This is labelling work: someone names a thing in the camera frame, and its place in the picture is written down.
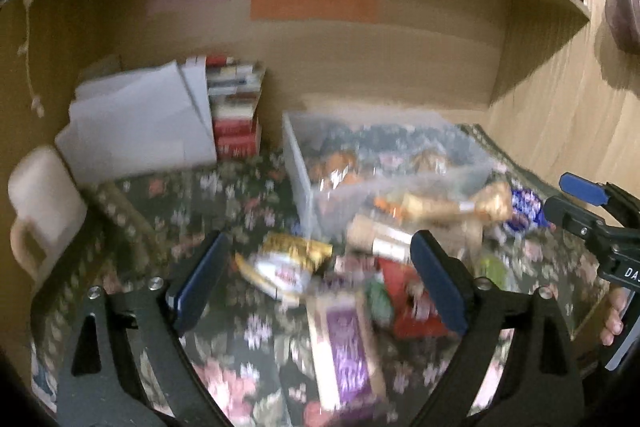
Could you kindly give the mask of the person's right hand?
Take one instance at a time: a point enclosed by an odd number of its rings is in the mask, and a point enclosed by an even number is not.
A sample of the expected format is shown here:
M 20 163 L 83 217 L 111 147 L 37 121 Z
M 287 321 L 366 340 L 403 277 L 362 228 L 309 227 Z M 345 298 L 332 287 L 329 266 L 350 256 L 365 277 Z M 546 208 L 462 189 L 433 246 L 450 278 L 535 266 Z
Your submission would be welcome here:
M 623 287 L 611 286 L 608 293 L 608 307 L 606 308 L 603 329 L 600 332 L 600 340 L 603 346 L 608 347 L 624 328 L 623 313 L 626 310 L 628 291 Z

